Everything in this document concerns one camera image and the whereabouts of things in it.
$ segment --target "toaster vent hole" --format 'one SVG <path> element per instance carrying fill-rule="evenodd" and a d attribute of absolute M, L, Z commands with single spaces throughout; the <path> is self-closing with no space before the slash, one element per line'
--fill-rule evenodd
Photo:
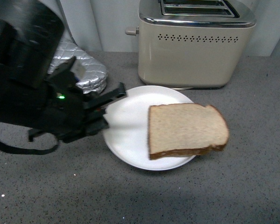
<path fill-rule="evenodd" d="M 169 35 L 159 34 L 159 40 L 184 41 L 184 42 L 203 42 L 203 43 L 236 43 L 238 36 L 188 36 L 188 35 Z"/>

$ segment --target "toaster slot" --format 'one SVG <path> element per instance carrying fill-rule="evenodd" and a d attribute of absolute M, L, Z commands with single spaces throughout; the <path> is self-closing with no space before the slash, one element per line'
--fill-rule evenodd
<path fill-rule="evenodd" d="M 161 0 L 163 15 L 235 17 L 223 0 Z"/>
<path fill-rule="evenodd" d="M 164 0 L 164 4 L 184 4 L 184 5 L 205 5 L 205 6 L 223 6 L 218 0 Z"/>
<path fill-rule="evenodd" d="M 191 15 L 231 15 L 227 9 L 223 8 L 166 7 L 165 13 Z"/>

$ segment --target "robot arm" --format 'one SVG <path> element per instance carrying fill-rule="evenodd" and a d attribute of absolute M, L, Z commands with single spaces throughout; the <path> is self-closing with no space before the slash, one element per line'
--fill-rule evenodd
<path fill-rule="evenodd" d="M 30 141 L 43 133 L 65 143 L 95 135 L 108 127 L 103 106 L 126 95 L 123 84 L 100 97 L 83 94 L 70 71 L 75 58 L 47 74 L 63 31 L 37 0 L 0 0 L 0 122 L 31 127 Z"/>

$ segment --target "toaster knob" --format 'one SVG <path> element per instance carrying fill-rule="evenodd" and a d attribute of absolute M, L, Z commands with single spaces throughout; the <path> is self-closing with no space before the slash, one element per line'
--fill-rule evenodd
<path fill-rule="evenodd" d="M 139 34 L 139 27 L 127 27 L 125 33 L 126 35 L 136 36 Z"/>

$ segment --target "white plate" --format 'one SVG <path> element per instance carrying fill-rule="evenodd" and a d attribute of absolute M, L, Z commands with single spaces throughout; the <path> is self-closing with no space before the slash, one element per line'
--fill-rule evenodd
<path fill-rule="evenodd" d="M 149 159 L 147 144 L 148 109 L 151 105 L 192 103 L 185 95 L 161 86 L 127 90 L 127 97 L 106 109 L 109 128 L 103 131 L 107 146 L 122 161 L 147 170 L 168 170 L 184 165 L 191 157 Z"/>

